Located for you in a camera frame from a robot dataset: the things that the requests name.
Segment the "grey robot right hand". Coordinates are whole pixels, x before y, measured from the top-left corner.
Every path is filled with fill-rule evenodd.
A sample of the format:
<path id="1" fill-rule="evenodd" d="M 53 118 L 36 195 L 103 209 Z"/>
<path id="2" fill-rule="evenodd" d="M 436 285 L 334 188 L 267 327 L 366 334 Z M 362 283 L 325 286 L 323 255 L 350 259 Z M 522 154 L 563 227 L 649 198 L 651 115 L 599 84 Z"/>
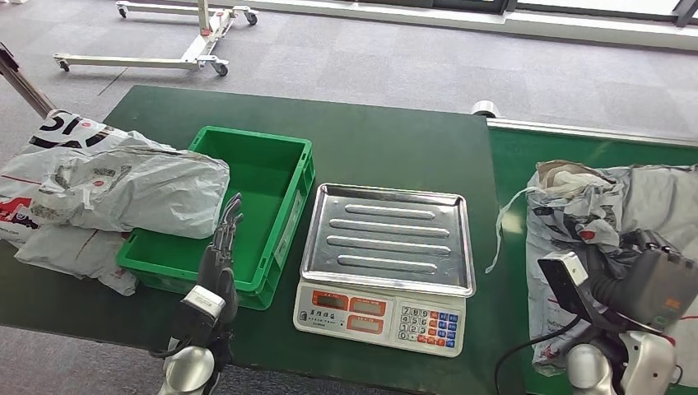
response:
<path id="1" fill-rule="evenodd" d="M 584 257 L 591 296 L 655 332 L 678 321 L 697 297 L 697 263 L 653 230 L 624 234 L 613 253 L 590 244 Z"/>

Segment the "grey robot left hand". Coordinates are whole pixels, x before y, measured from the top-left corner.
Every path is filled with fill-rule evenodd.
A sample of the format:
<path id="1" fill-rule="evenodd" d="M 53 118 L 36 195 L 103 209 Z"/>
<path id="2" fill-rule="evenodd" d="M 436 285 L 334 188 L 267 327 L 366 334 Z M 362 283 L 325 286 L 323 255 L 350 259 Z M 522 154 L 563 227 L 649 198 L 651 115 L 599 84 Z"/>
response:
<path id="1" fill-rule="evenodd" d="M 232 255 L 237 225 L 244 217 L 240 208 L 241 198 L 241 193 L 236 193 L 225 205 L 198 267 L 197 284 L 225 301 L 218 319 L 222 325 L 233 321 L 239 307 Z"/>

